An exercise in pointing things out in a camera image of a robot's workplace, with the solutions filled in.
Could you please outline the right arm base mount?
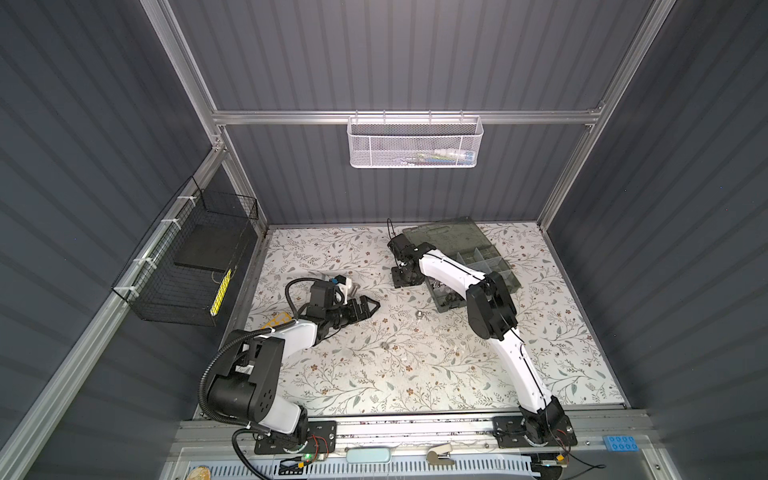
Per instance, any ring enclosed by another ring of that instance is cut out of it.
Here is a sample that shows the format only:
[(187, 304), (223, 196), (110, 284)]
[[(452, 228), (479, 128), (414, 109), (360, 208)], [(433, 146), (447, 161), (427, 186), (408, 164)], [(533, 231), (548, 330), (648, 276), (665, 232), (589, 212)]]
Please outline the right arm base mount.
[(492, 435), (500, 448), (574, 447), (578, 439), (568, 416), (534, 422), (520, 415), (492, 418)]

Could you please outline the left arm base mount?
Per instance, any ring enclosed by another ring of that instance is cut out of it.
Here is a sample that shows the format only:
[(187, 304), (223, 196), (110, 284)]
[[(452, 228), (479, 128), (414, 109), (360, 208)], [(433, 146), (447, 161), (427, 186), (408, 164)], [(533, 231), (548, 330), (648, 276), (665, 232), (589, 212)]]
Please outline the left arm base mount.
[(336, 421), (300, 421), (294, 432), (269, 434), (258, 433), (253, 453), (256, 455), (279, 454), (329, 454), (336, 448)]

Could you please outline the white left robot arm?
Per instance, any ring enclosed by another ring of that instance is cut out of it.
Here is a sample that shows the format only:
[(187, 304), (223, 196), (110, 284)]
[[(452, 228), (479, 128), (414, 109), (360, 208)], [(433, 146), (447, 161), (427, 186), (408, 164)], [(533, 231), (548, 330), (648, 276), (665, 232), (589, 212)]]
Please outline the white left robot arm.
[(289, 443), (304, 442), (308, 413), (278, 394), (281, 368), (292, 355), (378, 313), (379, 301), (366, 295), (355, 298), (354, 291), (354, 283), (343, 275), (289, 281), (284, 288), (288, 321), (232, 331), (204, 370), (197, 391), (202, 413)]

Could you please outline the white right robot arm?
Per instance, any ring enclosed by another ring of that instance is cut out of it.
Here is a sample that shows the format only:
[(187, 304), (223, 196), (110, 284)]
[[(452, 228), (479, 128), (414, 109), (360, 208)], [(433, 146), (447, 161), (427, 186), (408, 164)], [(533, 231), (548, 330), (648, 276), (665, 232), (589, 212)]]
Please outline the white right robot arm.
[(502, 276), (462, 265), (432, 244), (413, 244), (405, 235), (391, 238), (393, 282), (397, 288), (415, 286), (432, 278), (459, 294), (466, 303), (471, 330), (496, 352), (516, 391), (523, 433), (533, 446), (578, 443), (570, 418), (558, 398), (544, 384), (518, 330), (517, 310)]

